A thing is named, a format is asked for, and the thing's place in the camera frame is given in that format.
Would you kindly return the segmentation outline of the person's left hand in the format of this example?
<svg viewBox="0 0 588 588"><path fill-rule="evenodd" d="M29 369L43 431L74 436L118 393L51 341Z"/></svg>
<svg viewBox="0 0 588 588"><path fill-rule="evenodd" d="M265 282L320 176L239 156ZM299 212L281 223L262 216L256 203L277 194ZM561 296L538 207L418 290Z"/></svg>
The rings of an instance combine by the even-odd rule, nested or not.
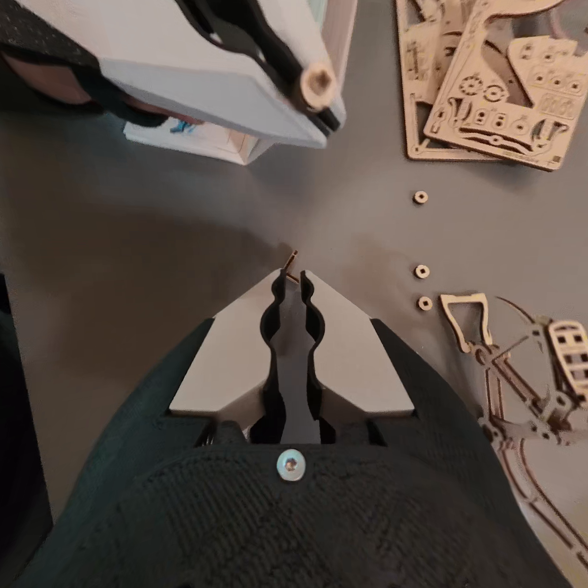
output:
<svg viewBox="0 0 588 588"><path fill-rule="evenodd" d="M93 102L68 67L26 62L5 52L1 53L1 59L29 88L50 99L74 106Z"/></svg>

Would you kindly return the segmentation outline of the wooden crossbow model assembly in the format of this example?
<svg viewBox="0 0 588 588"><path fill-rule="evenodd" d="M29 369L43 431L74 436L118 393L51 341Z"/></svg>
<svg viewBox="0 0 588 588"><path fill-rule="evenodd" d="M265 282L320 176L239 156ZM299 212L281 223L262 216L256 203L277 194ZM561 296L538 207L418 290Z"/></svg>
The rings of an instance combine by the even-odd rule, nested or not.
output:
<svg viewBox="0 0 588 588"><path fill-rule="evenodd" d="M572 583L587 585L587 332L484 293L439 296L458 348L481 368L479 424L527 521Z"/></svg>

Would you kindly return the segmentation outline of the wooden axle with gear discs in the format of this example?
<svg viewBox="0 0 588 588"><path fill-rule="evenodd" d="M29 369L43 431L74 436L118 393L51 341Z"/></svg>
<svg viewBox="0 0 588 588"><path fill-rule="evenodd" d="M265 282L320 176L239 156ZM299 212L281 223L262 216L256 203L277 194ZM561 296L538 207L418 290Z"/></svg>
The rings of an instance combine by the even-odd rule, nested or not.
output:
<svg viewBox="0 0 588 588"><path fill-rule="evenodd" d="M299 88L303 103L312 113L329 108L337 94L337 80L331 63L310 63L300 74Z"/></svg>

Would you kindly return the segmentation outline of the person's dark green clothing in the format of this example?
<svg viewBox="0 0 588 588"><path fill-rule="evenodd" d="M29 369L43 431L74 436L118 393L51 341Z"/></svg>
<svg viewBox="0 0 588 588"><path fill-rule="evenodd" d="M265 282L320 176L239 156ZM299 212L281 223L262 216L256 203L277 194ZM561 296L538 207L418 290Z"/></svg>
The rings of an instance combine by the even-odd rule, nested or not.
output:
<svg viewBox="0 0 588 588"><path fill-rule="evenodd" d="M1 274L1 587L53 526L5 276Z"/></svg>

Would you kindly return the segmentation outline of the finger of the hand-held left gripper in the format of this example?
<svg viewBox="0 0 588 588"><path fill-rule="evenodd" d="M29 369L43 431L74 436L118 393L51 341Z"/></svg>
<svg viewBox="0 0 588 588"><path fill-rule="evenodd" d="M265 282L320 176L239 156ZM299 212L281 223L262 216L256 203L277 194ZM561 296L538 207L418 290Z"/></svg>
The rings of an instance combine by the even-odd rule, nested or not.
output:
<svg viewBox="0 0 588 588"><path fill-rule="evenodd" d="M254 42L216 1L19 1L99 62L124 93L173 114L274 143L324 148L255 60Z"/></svg>
<svg viewBox="0 0 588 588"><path fill-rule="evenodd" d="M321 61L332 65L307 1L217 1L216 16L254 42L261 53L256 62L295 111L323 133L340 129L345 112L338 82L332 105L322 112L312 113L300 95L305 67Z"/></svg>

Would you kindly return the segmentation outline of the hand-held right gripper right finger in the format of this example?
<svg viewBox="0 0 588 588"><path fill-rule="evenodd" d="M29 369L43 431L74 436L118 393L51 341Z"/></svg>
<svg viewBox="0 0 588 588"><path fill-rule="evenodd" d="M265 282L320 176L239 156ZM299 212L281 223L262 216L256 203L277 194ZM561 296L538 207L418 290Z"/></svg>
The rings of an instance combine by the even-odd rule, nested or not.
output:
<svg viewBox="0 0 588 588"><path fill-rule="evenodd" d="M332 444L348 426L409 417L415 406L372 318L309 270L300 273L306 332L307 403L320 441Z"/></svg>

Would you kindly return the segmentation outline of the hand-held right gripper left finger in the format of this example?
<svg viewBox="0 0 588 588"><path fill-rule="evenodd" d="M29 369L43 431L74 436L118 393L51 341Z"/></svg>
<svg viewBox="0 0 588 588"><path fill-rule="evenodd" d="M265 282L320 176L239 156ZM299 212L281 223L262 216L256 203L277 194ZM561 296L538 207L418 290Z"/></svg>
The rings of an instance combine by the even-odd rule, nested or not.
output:
<svg viewBox="0 0 588 588"><path fill-rule="evenodd" d="M277 269L210 323L169 411L235 422L254 443L279 443L286 408L272 345L281 327L286 270Z"/></svg>

